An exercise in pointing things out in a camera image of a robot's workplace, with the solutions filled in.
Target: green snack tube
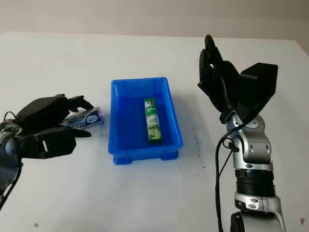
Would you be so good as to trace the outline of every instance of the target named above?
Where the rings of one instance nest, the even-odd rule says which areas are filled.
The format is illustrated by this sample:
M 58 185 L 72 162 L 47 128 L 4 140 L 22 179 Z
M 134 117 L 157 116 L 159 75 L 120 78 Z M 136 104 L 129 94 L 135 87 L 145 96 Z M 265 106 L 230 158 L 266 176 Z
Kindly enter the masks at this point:
M 148 131 L 148 142 L 157 143 L 162 141 L 158 112 L 156 110 L 155 98 L 145 98 L 145 113 Z

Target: blue plastic bin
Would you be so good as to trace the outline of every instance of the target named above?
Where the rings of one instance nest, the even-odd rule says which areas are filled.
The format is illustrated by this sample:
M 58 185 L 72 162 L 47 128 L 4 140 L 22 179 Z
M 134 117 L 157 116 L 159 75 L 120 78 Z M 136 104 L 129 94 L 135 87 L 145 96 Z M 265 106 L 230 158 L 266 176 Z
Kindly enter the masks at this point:
M 155 98 L 162 142 L 150 144 L 145 98 Z M 112 81 L 111 125 L 108 152 L 115 164 L 134 160 L 178 157 L 183 146 L 168 80 L 165 77 Z

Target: white wall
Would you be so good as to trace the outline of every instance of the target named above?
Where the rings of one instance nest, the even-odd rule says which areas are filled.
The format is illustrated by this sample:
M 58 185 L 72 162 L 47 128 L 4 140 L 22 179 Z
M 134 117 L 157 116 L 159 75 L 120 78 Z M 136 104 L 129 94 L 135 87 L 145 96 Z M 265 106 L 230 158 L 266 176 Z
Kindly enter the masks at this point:
M 0 31 L 294 39 L 308 0 L 0 0 Z

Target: white table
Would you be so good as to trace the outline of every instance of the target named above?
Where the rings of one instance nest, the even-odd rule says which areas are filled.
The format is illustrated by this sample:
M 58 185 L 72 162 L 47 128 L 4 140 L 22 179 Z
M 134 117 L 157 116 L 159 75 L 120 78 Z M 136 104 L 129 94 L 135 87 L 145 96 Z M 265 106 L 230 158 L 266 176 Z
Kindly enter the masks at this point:
M 294 41 L 215 39 L 238 71 L 256 62 L 279 66 L 266 121 L 275 184 L 288 231 L 309 229 L 309 57 Z M 0 36 L 0 115 L 33 99 L 84 94 L 106 123 L 78 139 L 73 154 L 24 159 L 21 177 L 0 212 L 3 232 L 217 231 L 214 150 L 225 132 L 219 112 L 197 88 L 204 38 L 4 33 Z M 116 166 L 108 153 L 113 79 L 165 76 L 184 146 L 177 160 Z M 228 151 L 222 149 L 221 157 Z M 221 180 L 225 231 L 234 207 L 230 161 Z

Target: dirt spot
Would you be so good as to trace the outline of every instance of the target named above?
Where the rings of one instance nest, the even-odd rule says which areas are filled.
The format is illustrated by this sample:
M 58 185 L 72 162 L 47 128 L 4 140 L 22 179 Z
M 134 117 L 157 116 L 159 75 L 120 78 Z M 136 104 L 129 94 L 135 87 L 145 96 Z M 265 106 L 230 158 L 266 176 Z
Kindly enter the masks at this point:
M 201 157 L 201 150 L 200 150 L 200 147 L 199 147 L 199 140 L 197 137 L 194 137 L 195 141 L 197 142 L 197 146 L 196 146 L 196 149 L 198 151 L 198 155 L 197 155 L 197 158 L 199 159 Z

